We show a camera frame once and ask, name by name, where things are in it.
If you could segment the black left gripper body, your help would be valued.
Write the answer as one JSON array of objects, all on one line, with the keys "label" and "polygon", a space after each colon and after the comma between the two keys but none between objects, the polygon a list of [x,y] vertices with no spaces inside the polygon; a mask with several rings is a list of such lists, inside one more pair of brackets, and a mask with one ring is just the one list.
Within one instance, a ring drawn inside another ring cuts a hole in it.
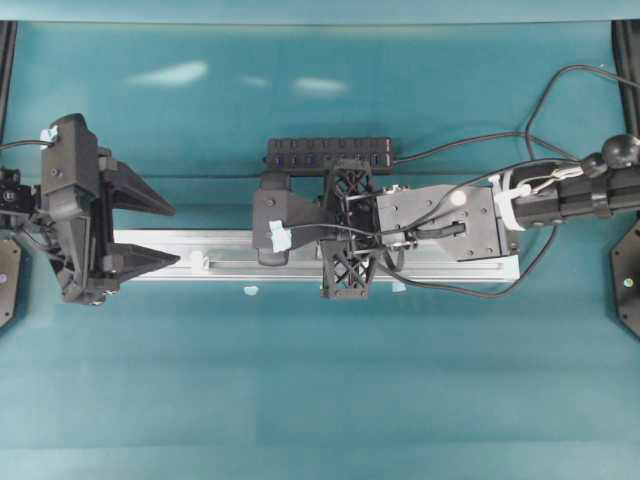
[{"label": "black left gripper body", "polygon": [[43,240],[65,303],[102,304],[120,285],[102,269],[107,245],[115,243],[113,206],[105,183],[105,160],[113,158],[98,147],[100,197],[90,205],[88,215],[55,221],[42,205],[41,180],[34,187],[34,212],[31,230]]}]

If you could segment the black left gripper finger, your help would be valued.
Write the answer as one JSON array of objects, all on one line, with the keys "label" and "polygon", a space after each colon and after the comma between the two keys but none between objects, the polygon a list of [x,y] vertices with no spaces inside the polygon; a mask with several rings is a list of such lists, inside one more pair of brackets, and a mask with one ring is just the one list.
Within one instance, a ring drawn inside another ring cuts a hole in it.
[{"label": "black left gripper finger", "polygon": [[105,160],[105,183],[114,209],[173,216],[175,208],[126,163]]},{"label": "black left gripper finger", "polygon": [[109,243],[102,258],[102,269],[117,285],[154,272],[180,260],[179,256],[134,244]]}]

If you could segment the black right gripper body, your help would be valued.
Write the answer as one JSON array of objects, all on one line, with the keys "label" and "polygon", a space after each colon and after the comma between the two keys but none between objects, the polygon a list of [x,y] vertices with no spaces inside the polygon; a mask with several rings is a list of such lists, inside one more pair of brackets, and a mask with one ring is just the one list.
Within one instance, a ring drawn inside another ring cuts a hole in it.
[{"label": "black right gripper body", "polygon": [[327,299],[366,299],[382,253],[371,166],[338,159],[325,178],[322,206],[331,214],[330,236],[319,242],[321,294]]}]

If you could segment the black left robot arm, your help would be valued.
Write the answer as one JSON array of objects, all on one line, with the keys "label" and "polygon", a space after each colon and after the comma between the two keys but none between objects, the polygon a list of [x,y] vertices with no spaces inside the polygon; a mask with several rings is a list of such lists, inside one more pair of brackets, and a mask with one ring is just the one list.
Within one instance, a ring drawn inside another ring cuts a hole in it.
[{"label": "black left robot arm", "polygon": [[74,182],[46,193],[1,169],[1,229],[46,254],[66,303],[101,305],[121,284],[176,264],[179,257],[114,239],[113,211],[172,216],[175,209],[128,165],[97,150],[95,193]]}]

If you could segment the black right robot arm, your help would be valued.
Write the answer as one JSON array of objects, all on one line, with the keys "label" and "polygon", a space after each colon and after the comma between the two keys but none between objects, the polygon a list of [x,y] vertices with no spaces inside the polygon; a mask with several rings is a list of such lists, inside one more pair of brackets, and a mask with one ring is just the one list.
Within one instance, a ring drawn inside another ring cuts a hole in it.
[{"label": "black right robot arm", "polygon": [[325,193],[311,225],[320,244],[326,297],[359,298],[377,271],[411,286],[406,251],[432,241],[450,260],[515,257],[509,240],[531,228],[566,220],[608,218],[639,207],[639,140],[608,139],[598,152],[575,159],[563,152],[498,169],[459,185],[377,190],[371,178],[396,161],[387,138],[356,139],[325,152]]}]

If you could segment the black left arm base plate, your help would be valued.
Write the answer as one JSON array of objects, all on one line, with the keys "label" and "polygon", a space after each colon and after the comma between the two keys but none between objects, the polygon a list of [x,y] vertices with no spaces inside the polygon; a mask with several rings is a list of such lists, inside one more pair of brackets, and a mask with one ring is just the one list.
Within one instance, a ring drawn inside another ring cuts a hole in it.
[{"label": "black left arm base plate", "polygon": [[4,327],[14,317],[20,283],[22,250],[11,238],[0,244],[0,326]]}]

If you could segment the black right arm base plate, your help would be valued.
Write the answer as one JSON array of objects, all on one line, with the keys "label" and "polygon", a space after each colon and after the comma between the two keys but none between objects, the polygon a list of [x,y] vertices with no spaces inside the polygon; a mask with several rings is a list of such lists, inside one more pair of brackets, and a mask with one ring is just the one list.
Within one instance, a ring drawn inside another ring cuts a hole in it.
[{"label": "black right arm base plate", "polygon": [[622,325],[639,338],[639,220],[610,252],[614,298]]}]

